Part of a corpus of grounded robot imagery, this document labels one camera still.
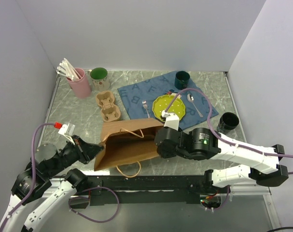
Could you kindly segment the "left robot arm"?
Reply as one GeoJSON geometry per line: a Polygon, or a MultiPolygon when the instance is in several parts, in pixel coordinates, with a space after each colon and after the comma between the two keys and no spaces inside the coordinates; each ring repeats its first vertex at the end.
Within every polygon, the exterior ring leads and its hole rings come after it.
{"type": "Polygon", "coordinates": [[[79,161],[88,164],[103,146],[90,144],[74,135],[63,149],[53,144],[39,146],[28,167],[21,172],[12,187],[9,205],[0,223],[0,232],[37,232],[43,223],[64,201],[87,190],[87,177],[78,169],[67,172],[65,179],[43,203],[51,179],[79,161]]]}

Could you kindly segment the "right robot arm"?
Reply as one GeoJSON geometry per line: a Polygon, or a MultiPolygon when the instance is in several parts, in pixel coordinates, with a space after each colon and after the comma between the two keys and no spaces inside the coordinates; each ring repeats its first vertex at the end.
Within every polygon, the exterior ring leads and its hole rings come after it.
{"type": "Polygon", "coordinates": [[[237,165],[227,169],[209,169],[204,173],[203,188],[215,192],[240,182],[254,180],[264,187],[278,187],[289,178],[286,166],[280,165],[274,147],[258,147],[240,142],[210,129],[196,128],[185,133],[161,128],[154,139],[157,153],[168,159],[175,156],[187,160],[225,160],[237,165]]]}

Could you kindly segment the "brown paper bag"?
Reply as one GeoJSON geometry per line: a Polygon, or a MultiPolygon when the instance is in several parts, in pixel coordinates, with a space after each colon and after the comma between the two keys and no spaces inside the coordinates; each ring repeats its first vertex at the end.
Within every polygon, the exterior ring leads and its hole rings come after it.
{"type": "Polygon", "coordinates": [[[154,118],[103,123],[100,144],[104,149],[95,158],[94,170],[101,171],[158,157],[154,139],[163,125],[154,118]]]}

